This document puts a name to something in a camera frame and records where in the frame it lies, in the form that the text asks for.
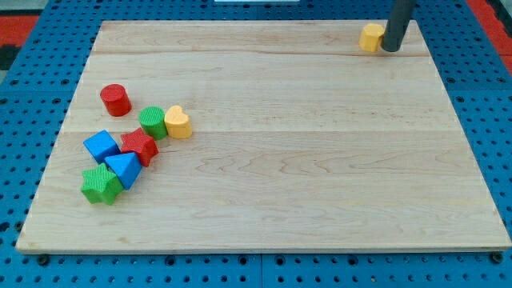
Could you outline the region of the grey cylindrical robot arm rod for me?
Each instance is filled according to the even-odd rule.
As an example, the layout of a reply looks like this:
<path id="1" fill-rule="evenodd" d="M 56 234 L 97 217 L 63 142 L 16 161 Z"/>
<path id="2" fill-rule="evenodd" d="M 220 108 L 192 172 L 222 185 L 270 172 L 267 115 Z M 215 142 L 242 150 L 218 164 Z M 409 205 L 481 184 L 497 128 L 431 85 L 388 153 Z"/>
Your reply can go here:
<path id="1" fill-rule="evenodd" d="M 387 52 L 400 50 L 417 0 L 395 0 L 386 23 L 381 48 Z"/>

